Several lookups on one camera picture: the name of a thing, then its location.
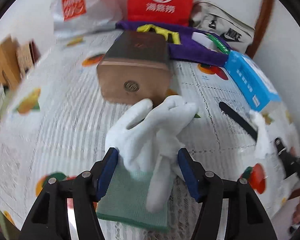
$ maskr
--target blue gripper pad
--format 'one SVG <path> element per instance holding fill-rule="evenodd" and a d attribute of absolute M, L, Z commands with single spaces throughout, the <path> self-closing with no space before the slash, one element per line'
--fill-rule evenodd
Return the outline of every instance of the blue gripper pad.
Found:
<path fill-rule="evenodd" d="M 182 175 L 185 178 L 186 185 L 190 196 L 193 197 L 197 202 L 199 201 L 200 194 L 198 191 L 199 182 L 194 175 L 194 172 L 189 165 L 189 162 L 194 162 L 189 155 L 186 148 L 182 148 L 178 151 L 178 164 L 181 169 Z"/>
<path fill-rule="evenodd" d="M 103 166 L 102 173 L 98 179 L 98 190 L 97 190 L 97 200 L 99 201 L 102 197 L 106 195 L 112 175 L 118 163 L 118 151 L 115 148 L 110 148 L 112 153 Z"/>

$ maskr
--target screw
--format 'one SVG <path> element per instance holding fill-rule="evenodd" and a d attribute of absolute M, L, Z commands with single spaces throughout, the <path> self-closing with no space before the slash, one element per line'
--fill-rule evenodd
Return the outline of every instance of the screw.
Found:
<path fill-rule="evenodd" d="M 241 184 L 247 184 L 248 183 L 248 181 L 245 178 L 240 178 L 239 181 L 240 181 Z"/>
<path fill-rule="evenodd" d="M 85 171 L 82 173 L 82 177 L 84 178 L 90 177 L 90 175 L 91 175 L 90 171 Z"/>
<path fill-rule="evenodd" d="M 205 174 L 208 178 L 212 178 L 214 176 L 214 173 L 212 171 L 206 171 Z"/>
<path fill-rule="evenodd" d="M 48 183 L 49 183 L 49 184 L 53 184 L 53 183 L 55 183 L 56 181 L 57 181 L 56 178 L 50 178 L 50 179 L 48 180 Z"/>

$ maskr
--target printed tablecloth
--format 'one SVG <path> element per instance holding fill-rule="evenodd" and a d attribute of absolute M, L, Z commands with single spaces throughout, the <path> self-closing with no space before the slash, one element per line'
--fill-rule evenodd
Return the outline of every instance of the printed tablecloth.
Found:
<path fill-rule="evenodd" d="M 64 177 L 76 176 L 104 157 L 107 131 L 129 106 L 105 101 L 96 65 L 82 62 L 104 54 L 120 34 L 113 31 L 86 36 L 74 46 L 58 43 L 19 86 L 0 123 L 0 210 L 17 228 L 21 229 L 47 175 L 58 172 Z M 193 119 L 178 138 L 206 170 L 237 180 L 247 166 L 258 162 L 253 155 L 255 142 L 221 112 L 218 103 L 227 103 L 248 120 L 250 108 L 243 95 L 222 68 L 208 71 L 196 63 L 175 61 L 171 70 L 168 93 L 196 102 L 201 117 Z M 281 137 L 300 155 L 298 135 L 286 107 L 282 104 L 265 119 L 271 141 Z M 267 188 L 259 197 L 272 217 L 288 198 L 296 178 L 283 180 L 283 167 L 275 153 L 268 156 L 265 165 Z M 190 239 L 201 205 L 190 197 L 179 178 L 168 206 L 171 230 L 166 234 L 99 222 L 106 239 Z M 219 239 L 224 237 L 226 211 L 224 200 Z"/>

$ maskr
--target green sponge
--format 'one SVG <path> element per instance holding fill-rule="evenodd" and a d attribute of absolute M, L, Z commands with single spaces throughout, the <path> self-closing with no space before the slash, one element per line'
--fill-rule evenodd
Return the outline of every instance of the green sponge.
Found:
<path fill-rule="evenodd" d="M 117 165 L 106 195 L 99 201 L 99 219 L 122 222 L 135 227 L 167 232 L 168 204 L 157 213 L 146 210 L 146 198 L 152 173 L 130 174 Z"/>

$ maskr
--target white glove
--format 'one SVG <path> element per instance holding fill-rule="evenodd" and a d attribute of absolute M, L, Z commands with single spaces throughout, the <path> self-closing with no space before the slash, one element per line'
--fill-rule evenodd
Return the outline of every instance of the white glove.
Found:
<path fill-rule="evenodd" d="M 156 134 L 155 148 L 158 151 L 157 162 L 147 195 L 146 209 L 151 212 L 160 211 L 168 201 L 176 175 L 183 176 L 178 165 L 178 151 L 185 147 L 176 135 L 186 127 L 198 112 L 194 103 L 186 103 L 181 96 L 170 96 L 153 109 L 146 120 L 160 120 L 160 130 Z"/>
<path fill-rule="evenodd" d="M 125 112 L 109 130 L 105 149 L 117 148 L 119 161 L 131 174 L 153 172 L 146 208 L 157 212 L 167 202 L 176 174 L 183 179 L 177 156 L 184 145 L 176 135 L 194 118 L 198 107 L 181 96 L 170 96 L 151 109 L 151 100 L 143 99 Z"/>
<path fill-rule="evenodd" d="M 123 116 L 110 128 L 105 141 L 106 152 L 114 147 L 119 152 L 119 161 L 123 162 L 128 171 L 140 170 L 136 158 L 141 149 L 147 151 L 147 156 L 152 156 L 152 149 L 144 147 L 149 141 L 149 134 L 154 132 L 155 124 L 141 122 L 152 110 L 153 104 L 150 99 L 143 99 L 128 109 Z"/>

